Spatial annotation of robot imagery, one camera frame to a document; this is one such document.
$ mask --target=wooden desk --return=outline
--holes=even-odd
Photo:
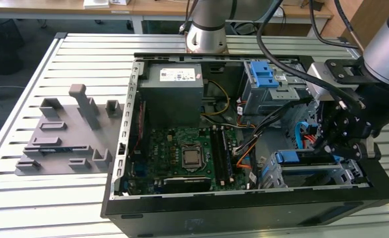
[[[111,11],[132,13],[133,0],[129,5],[111,4],[109,8],[84,9],[84,0],[0,0],[0,12],[37,14],[112,14]]]
[[[132,0],[129,5],[111,4],[109,8],[84,9],[84,0],[0,0],[0,18],[17,19],[85,19],[132,20],[135,33],[143,34],[144,20],[183,21],[187,0]],[[288,24],[311,24],[308,8],[284,6]],[[315,12],[319,31],[327,20],[333,17],[327,7]],[[271,23],[281,23],[281,17],[273,17]]]
[[[284,5],[288,18],[309,18],[309,8]],[[133,7],[135,15],[184,16],[187,13],[187,0],[136,0]],[[324,6],[321,11],[315,11],[316,18],[331,19],[333,13]]]
[[[311,24],[309,8],[284,5],[288,24]],[[179,20],[184,21],[187,13],[187,0],[136,0],[132,14],[141,17],[143,20]],[[333,17],[333,13],[324,6],[321,11],[315,11],[316,24],[321,32],[327,20]],[[283,18],[275,16],[271,23],[281,23]]]

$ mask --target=table leg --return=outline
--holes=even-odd
[[[131,20],[133,22],[135,34],[143,34],[143,16],[132,16]]]
[[[316,22],[316,28],[321,34],[321,31],[324,29],[325,23],[327,23],[327,18],[316,18],[315,22]],[[311,27],[309,33],[308,33],[308,37],[315,37],[315,33],[313,33],[313,29]]]

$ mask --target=robotic arm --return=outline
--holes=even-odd
[[[280,3],[281,0],[199,0],[187,37],[188,49],[193,53],[223,53],[227,49],[225,20],[264,18],[263,29]],[[315,153],[357,160],[380,159],[373,138],[389,123],[389,19],[365,48],[364,57],[329,59],[321,70],[309,70],[313,76],[279,62],[261,42],[260,33],[257,40],[271,62],[315,88],[311,94],[320,102]]]
[[[187,45],[193,53],[223,53],[227,49],[225,20],[261,19],[273,0],[199,0]]]

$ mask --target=aluminum extrusion table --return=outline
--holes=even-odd
[[[344,49],[316,39],[265,37],[275,54],[311,55],[316,61],[352,58]],[[229,52],[259,54],[255,37],[228,37]],[[41,112],[44,97],[75,104],[68,87],[84,83],[96,103],[125,101],[135,52],[185,51],[175,35],[68,34],[55,39],[0,131],[0,238],[124,238],[120,229],[100,218],[107,174],[19,177],[15,164],[23,154]],[[389,175],[389,125],[377,138],[381,164]],[[389,204],[367,209],[325,227],[215,234],[212,237],[339,238],[389,237]]]

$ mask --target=metal bracket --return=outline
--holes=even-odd
[[[335,77],[335,81],[340,84],[376,84],[379,81],[372,77],[361,74],[364,67],[364,59],[329,59],[325,61],[329,72]]]

